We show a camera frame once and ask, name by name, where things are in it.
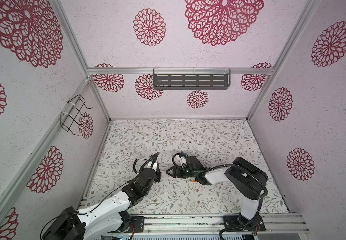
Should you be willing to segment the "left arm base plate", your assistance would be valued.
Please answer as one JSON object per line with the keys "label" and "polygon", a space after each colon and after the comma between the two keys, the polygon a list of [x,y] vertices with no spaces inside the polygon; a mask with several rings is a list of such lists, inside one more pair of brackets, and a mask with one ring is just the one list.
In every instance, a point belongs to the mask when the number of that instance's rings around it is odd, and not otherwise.
{"label": "left arm base plate", "polygon": [[126,230],[126,233],[143,233],[144,232],[145,217],[136,216],[131,217],[130,224]]}

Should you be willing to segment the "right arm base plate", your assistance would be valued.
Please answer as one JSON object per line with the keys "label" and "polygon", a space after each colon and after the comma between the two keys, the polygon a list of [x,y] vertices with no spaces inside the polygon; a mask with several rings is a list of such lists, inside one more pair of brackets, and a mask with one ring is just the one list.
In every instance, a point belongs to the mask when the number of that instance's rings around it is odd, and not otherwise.
{"label": "right arm base plate", "polygon": [[224,226],[227,232],[264,232],[266,227],[264,225],[262,216],[258,215],[251,220],[247,220],[240,215],[223,216]]}

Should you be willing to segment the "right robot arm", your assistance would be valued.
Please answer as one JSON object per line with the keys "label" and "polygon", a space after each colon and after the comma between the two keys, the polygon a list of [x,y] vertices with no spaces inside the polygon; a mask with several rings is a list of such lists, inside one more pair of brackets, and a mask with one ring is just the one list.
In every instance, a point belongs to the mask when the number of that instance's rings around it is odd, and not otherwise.
{"label": "right robot arm", "polygon": [[247,160],[237,157],[233,163],[205,167],[195,156],[178,153],[172,157],[173,166],[166,170],[172,178],[194,179],[204,186],[230,182],[243,195],[239,217],[243,223],[253,221],[260,214],[264,198],[268,195],[267,174]]}

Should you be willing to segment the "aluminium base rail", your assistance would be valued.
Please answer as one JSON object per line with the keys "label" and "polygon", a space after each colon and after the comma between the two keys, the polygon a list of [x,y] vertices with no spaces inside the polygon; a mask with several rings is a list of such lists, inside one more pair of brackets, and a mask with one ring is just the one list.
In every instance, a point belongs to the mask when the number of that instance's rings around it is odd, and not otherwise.
{"label": "aluminium base rail", "polygon": [[[264,232],[227,232],[223,216],[231,215],[130,215],[144,216],[144,232],[140,235],[217,235],[220,232],[227,235],[256,235],[256,234],[307,234],[309,228],[301,214],[262,214],[266,231]],[[102,234],[125,233],[115,231]]]}

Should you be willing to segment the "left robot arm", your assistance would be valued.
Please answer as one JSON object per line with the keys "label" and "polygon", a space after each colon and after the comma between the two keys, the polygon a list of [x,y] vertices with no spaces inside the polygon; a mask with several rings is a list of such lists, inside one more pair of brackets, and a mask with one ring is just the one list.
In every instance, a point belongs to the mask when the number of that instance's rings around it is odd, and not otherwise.
{"label": "left robot arm", "polygon": [[99,204],[84,209],[64,209],[42,229],[41,240],[91,240],[102,234],[126,231],[131,225],[128,209],[149,194],[154,182],[161,179],[160,164],[148,163],[122,189]]}

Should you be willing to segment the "grey wall shelf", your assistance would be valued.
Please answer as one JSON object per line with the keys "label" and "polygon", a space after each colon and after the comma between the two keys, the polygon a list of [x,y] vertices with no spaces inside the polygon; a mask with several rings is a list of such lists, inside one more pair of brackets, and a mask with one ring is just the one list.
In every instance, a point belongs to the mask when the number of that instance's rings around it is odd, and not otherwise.
{"label": "grey wall shelf", "polygon": [[231,85],[229,69],[222,74],[160,73],[153,69],[155,90],[227,90]]}

